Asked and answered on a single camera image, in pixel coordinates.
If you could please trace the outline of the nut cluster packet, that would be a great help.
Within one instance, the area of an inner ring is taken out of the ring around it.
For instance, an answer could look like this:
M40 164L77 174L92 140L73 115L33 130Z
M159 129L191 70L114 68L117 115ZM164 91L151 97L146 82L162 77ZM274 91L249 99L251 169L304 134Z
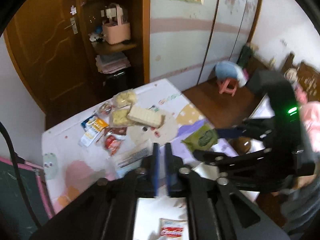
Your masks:
M98 114L103 116L108 116L112 112L112 108L113 108L112 104L107 101L98 108Z

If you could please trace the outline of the brown wooden door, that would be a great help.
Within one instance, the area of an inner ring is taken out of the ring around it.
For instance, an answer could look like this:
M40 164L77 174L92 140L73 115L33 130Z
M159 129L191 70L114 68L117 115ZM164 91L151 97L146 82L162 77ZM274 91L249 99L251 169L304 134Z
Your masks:
M76 0L26 0L7 25L9 56L46 129L95 105Z

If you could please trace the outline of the pink storage basket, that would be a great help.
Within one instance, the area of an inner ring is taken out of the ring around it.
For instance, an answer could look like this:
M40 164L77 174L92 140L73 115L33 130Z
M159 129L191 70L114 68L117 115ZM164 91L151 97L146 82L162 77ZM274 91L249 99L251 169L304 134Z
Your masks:
M116 3L111 3L106 9L108 23L103 24L104 40L115 45L131 39L129 22L124 20L123 9Z

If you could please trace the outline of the wooden bedpost knob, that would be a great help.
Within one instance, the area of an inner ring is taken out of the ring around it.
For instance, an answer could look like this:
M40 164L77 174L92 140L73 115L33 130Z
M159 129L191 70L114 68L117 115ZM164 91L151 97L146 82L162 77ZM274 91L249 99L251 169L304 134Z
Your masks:
M238 155L245 155L251 149L251 140L247 137L229 139L228 142Z

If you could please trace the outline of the pink plastic stool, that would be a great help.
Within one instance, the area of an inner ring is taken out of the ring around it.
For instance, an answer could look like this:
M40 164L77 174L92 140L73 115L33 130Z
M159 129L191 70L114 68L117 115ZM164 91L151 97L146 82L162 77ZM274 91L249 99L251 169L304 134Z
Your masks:
M238 88L238 81L232 78L226 78L225 80L217 80L219 93L227 93L234 96Z

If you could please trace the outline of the oats protein stick packet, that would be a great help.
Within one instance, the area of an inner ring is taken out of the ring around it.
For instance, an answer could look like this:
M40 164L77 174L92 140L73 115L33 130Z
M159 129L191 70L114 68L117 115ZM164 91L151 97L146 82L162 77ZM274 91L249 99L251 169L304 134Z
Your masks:
M88 147L96 139L96 137L108 126L109 124L106 121L97 117L97 120L93 122L92 126L90 126L81 137L80 143L83 146Z

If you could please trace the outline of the cartoon printed tablecloth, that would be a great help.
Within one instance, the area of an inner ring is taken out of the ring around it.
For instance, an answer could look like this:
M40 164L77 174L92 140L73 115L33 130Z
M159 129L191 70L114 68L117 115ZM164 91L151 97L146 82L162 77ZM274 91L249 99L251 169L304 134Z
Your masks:
M114 117L124 116L128 107L99 117L94 106L43 133L43 169L55 213L99 178L118 179L137 168L154 143L171 143L185 163L198 164L184 141L201 127L211 127L206 117L166 79L136 88L135 94L138 106L164 116L160 128L115 126Z

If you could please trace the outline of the pink blanket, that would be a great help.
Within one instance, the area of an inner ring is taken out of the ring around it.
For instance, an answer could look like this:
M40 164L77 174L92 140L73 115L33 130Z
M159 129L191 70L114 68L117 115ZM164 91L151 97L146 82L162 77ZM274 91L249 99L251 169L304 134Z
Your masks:
M308 101L307 93L300 87L296 88L295 95L300 104L300 118L306 127L314 151L319 152L320 123L319 101Z

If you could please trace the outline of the pastel floral wardrobe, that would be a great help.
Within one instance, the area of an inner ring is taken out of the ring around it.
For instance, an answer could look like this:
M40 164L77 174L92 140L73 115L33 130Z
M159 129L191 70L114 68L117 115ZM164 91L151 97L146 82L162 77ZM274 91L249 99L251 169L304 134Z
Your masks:
M186 90L211 79L220 61L237 61L260 0L151 0L150 80Z

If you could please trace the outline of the cream wafer pack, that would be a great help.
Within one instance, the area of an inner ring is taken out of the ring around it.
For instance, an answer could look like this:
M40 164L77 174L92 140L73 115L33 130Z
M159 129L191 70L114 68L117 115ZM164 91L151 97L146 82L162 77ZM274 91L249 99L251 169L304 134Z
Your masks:
M159 128L163 125L165 116L153 110L132 105L127 118L139 124Z

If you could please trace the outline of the wooden corner shelf unit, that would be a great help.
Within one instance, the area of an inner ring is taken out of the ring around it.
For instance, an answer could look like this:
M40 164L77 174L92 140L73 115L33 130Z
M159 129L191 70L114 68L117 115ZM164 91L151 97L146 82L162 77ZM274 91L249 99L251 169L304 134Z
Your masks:
M76 0L93 81L122 91L150 81L150 0Z

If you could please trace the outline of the yellow puff snack bag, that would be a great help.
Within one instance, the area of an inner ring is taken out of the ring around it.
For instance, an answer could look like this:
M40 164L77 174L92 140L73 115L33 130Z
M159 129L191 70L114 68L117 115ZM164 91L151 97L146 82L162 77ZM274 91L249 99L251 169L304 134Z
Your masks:
M137 102L137 95L134 90L129 89L116 94L113 103L117 108L123 108Z

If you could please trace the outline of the brown chocolate bar packet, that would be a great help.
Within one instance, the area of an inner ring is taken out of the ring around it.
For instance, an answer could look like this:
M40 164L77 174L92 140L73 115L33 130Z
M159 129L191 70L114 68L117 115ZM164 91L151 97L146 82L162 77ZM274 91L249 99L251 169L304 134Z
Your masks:
M116 134L116 135L126 135L126 127L108 127L104 130L104 135Z

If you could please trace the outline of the red white snack packet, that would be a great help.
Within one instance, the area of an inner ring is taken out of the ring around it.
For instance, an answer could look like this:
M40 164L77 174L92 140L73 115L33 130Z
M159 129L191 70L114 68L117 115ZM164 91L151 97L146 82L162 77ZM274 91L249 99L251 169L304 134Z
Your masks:
M186 220L161 218L159 235L163 239L183 239L186 228Z

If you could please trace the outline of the red round snack packet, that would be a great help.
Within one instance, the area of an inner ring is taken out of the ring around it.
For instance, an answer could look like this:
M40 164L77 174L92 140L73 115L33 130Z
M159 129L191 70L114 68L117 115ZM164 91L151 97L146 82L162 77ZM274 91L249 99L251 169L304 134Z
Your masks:
M125 139L125 135L108 134L103 140L103 147L110 156L113 156L119 151Z

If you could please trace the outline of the white plastic tray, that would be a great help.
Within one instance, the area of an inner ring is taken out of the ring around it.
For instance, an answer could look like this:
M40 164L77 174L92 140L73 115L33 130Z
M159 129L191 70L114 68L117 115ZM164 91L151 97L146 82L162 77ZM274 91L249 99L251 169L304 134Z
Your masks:
M199 164L192 169L202 178L216 180L217 167ZM241 191L254 204L259 192ZM159 188L156 198L139 198L133 239L164 239L160 236L160 219L187 220L187 204L184 198L170 198L165 185Z

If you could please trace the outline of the blue white snack packet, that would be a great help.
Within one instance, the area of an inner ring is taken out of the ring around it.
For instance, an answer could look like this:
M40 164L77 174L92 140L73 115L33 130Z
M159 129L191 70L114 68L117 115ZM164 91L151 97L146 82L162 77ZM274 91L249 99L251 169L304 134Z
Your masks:
M84 129L84 131L87 131L90 126L92 126L93 122L97 120L97 116L93 114L89 118L85 119L83 122L81 122L81 127Z

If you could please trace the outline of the large white blue snack bag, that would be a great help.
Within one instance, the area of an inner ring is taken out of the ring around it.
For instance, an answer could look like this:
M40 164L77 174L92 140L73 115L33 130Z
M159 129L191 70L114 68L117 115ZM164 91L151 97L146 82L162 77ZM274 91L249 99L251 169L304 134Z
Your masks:
M116 178L123 178L127 172L140 167L142 159L152 155L152 149L153 143L148 139L128 151L116 153L113 156Z

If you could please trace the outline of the folded towels stack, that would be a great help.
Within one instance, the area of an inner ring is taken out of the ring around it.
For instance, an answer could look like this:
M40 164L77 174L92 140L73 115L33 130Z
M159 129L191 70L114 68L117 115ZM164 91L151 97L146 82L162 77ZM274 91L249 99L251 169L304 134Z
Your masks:
M129 60L122 52L110 55L97 55L95 60L98 71L103 74L112 74L131 66Z

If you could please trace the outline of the green snack packet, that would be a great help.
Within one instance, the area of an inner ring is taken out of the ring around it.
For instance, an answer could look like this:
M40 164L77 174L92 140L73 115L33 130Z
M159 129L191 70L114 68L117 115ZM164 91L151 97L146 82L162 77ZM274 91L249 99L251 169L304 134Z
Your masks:
M218 143L219 136L216 129L205 123L197 131L189 135L181 142L185 144L190 152L195 150L208 151Z

